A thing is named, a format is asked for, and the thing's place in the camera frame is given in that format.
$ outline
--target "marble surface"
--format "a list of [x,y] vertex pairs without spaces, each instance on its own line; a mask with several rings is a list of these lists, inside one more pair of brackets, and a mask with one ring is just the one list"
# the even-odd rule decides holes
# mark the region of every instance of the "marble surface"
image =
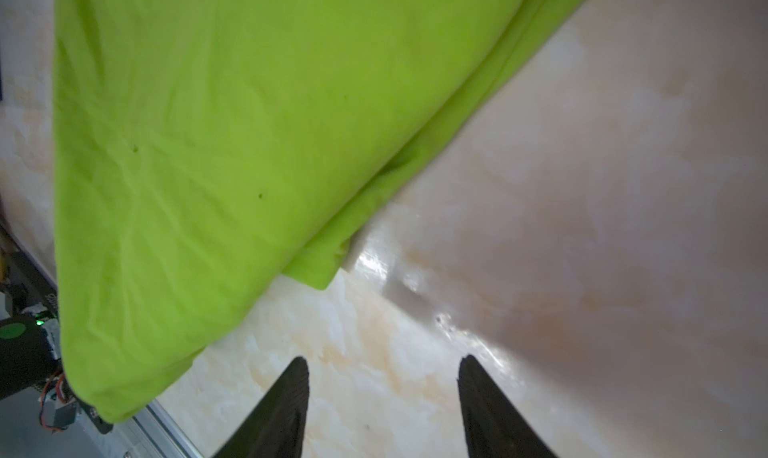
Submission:
[[[563,458],[768,450],[766,0],[589,0],[160,402],[206,455],[302,354],[304,456],[466,456],[474,353]],[[0,0],[0,196],[53,268],[52,0]]]

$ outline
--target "beige marble pattern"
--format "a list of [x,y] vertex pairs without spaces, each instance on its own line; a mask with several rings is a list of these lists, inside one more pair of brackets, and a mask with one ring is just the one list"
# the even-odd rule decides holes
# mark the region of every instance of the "beige marble pattern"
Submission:
[[[764,456],[766,2],[589,0],[327,290],[278,278],[160,402],[211,455],[302,354],[304,456],[466,456],[474,353],[563,458]],[[50,267],[51,4],[0,0],[0,196]]]

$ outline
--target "lime green cloth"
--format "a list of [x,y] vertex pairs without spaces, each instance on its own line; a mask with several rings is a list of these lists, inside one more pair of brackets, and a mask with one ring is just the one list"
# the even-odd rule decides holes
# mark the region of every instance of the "lime green cloth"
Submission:
[[581,1],[56,0],[75,392],[123,420],[281,271],[325,287],[352,234]]

